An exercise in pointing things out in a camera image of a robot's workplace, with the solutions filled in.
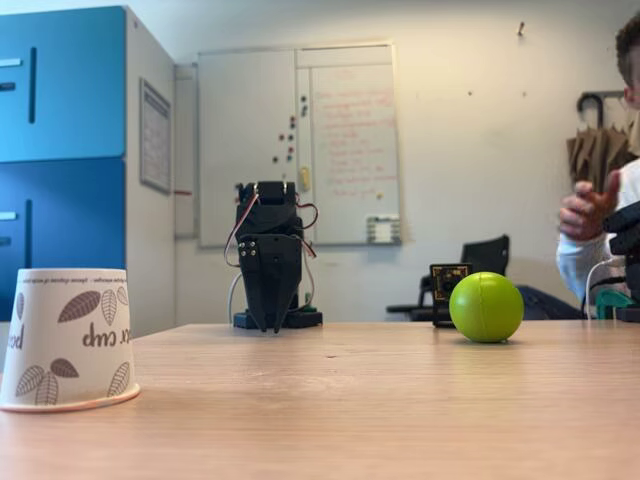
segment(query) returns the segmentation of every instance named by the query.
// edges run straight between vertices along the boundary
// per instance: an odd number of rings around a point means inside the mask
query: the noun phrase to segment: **paper cup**
[[[126,271],[20,270],[0,409],[81,410],[139,392]]]

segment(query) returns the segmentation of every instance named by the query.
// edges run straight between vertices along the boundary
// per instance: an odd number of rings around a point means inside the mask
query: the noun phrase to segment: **leaf print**
[[[129,305],[129,298],[127,297],[127,291],[124,287],[118,288],[118,300],[120,300],[120,303],[123,305]]]
[[[22,292],[18,294],[18,298],[16,299],[16,313],[18,314],[18,319],[22,320],[22,313],[24,312],[24,295]]]
[[[16,388],[16,397],[21,397],[27,393],[35,390],[40,385],[44,378],[44,369],[37,365],[27,368],[18,381],[18,387]]]
[[[115,397],[127,389],[129,386],[129,370],[129,362],[124,362],[118,367],[111,380],[111,385],[109,385],[107,397]]]
[[[100,304],[100,292],[84,292],[74,297],[62,310],[58,323],[77,320],[85,315],[89,315]]]
[[[69,360],[58,358],[51,362],[51,371],[61,378],[78,378],[78,371]]]
[[[58,380],[48,372],[36,390],[36,405],[55,405],[58,402]]]
[[[102,314],[109,326],[116,318],[116,311],[118,310],[118,300],[116,300],[116,294],[113,290],[107,290],[102,295]]]

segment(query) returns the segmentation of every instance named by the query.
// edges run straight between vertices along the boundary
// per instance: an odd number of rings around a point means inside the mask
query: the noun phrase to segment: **electronic device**
[[[640,202],[632,203],[614,212],[604,220],[605,232],[615,234],[609,240],[613,255],[623,255],[625,280],[631,298],[640,303]],[[616,308],[617,318],[640,323],[640,306]]]
[[[447,263],[429,266],[433,296],[433,325],[452,327],[449,315],[449,300],[456,285],[473,273],[470,263]]]
[[[227,263],[241,269],[248,309],[234,316],[234,325],[263,332],[273,328],[277,333],[282,327],[321,324],[322,313],[311,307],[313,292],[307,304],[299,306],[298,302],[303,249],[315,256],[304,240],[304,230],[317,220],[317,209],[312,204],[298,204],[293,182],[258,182],[236,188],[236,226],[229,235],[225,259],[235,236],[239,265]],[[297,209],[308,206],[316,210],[316,217],[310,225],[303,226]],[[312,279],[306,257],[304,263]]]

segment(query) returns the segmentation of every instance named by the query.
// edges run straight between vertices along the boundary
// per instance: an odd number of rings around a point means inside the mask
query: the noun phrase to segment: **human hand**
[[[576,241],[591,240],[602,233],[604,219],[618,205],[620,171],[614,170],[607,177],[603,193],[593,191],[591,182],[578,182],[574,194],[562,201],[559,230]]]

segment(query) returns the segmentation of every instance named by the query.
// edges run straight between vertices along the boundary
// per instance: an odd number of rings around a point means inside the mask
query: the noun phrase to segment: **blue locker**
[[[11,318],[16,272],[31,267],[31,201],[0,202],[0,320]]]
[[[122,157],[125,138],[123,8],[0,16],[0,162]]]
[[[18,268],[125,268],[125,165],[120,158],[0,164],[0,320],[11,318]]]

